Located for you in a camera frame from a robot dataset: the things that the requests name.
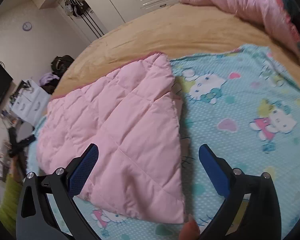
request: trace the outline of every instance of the pink heart print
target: pink heart print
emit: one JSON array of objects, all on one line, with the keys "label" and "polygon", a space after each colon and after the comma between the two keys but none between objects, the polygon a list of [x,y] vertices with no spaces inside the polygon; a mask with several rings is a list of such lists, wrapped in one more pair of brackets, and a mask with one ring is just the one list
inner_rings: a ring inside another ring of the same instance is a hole
[{"label": "pink heart print", "polygon": [[231,72],[228,78],[229,79],[241,78],[241,75],[237,72]]},{"label": "pink heart print", "polygon": [[221,131],[228,131],[230,133],[234,133],[238,131],[237,123],[235,122],[235,120],[231,118],[225,118],[221,120],[218,123],[217,128]]}]

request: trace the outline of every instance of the pink comforter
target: pink comforter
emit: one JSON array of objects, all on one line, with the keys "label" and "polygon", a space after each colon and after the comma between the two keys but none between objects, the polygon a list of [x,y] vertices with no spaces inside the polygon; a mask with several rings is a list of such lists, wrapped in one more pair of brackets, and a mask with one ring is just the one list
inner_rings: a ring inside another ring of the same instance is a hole
[{"label": "pink comforter", "polygon": [[192,5],[215,5],[244,20],[264,25],[266,32],[292,50],[300,61],[300,35],[283,10],[281,0],[179,0]]},{"label": "pink comforter", "polygon": [[38,139],[48,174],[82,155],[99,159],[80,197],[117,214],[183,223],[179,121],[165,54],[134,61],[48,104]]}]

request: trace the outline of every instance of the hand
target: hand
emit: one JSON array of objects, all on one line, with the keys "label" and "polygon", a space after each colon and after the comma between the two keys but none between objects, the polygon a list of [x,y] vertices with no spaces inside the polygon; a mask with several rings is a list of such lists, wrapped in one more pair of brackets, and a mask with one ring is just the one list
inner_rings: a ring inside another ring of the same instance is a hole
[{"label": "hand", "polygon": [[183,225],[179,234],[179,240],[197,240],[200,236],[200,230],[193,216],[189,214],[189,221]]},{"label": "hand", "polygon": [[16,182],[21,182],[22,181],[21,175],[20,175],[19,170],[18,170],[18,155],[14,156],[11,159],[10,174]]}]

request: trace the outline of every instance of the blue padding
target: blue padding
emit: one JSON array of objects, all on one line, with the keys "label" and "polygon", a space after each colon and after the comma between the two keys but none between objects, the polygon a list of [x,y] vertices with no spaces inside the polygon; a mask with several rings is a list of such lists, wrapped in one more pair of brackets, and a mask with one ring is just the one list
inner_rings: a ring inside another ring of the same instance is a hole
[{"label": "blue padding", "polygon": [[70,197],[80,194],[94,165],[98,160],[98,157],[99,150],[98,147],[94,145],[93,147],[91,147],[85,158],[78,165],[68,181],[68,193]]},{"label": "blue padding", "polygon": [[199,149],[199,160],[217,193],[227,198],[230,194],[229,179],[204,145],[201,145]]}]

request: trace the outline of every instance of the finger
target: finger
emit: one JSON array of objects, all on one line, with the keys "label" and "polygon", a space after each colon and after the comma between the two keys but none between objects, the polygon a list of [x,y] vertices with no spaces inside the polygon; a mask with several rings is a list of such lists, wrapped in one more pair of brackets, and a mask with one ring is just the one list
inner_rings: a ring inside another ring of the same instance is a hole
[{"label": "finger", "polygon": [[189,214],[189,222],[185,223],[179,234],[179,240],[197,240],[200,230],[193,216]]}]

